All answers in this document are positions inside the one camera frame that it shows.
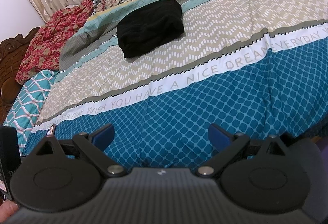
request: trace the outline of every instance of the blue patterned pillow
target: blue patterned pillow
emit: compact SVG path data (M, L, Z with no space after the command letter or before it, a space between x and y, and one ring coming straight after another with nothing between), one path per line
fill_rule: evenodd
M22 87L3 125L15 127L19 151L22 152L27 138L37 121L57 72L43 70L28 80Z

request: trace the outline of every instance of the white wall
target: white wall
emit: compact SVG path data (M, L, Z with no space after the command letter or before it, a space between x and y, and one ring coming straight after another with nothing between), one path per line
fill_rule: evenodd
M44 24L29 0L0 0L0 42Z

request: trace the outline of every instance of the finger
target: finger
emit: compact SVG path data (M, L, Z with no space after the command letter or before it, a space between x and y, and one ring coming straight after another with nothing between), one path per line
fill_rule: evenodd
M0 223L3 223L18 210L18 205L10 200L4 201L0 206Z

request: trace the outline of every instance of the metal screw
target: metal screw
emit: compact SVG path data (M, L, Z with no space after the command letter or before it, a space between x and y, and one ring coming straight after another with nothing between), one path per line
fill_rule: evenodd
M208 166L203 166L198 168L198 173L201 175L211 175L214 172L214 168L208 167Z
M107 171L111 174L119 174L124 171L124 168L120 165L111 165L107 168Z

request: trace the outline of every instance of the red floral pillow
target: red floral pillow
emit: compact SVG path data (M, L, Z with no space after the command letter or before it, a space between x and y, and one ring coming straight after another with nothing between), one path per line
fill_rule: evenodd
M30 42L20 64L16 81L25 81L44 69L58 70L59 54L66 41L86 22L93 11L92 0L83 0L79 6L61 9L42 26Z

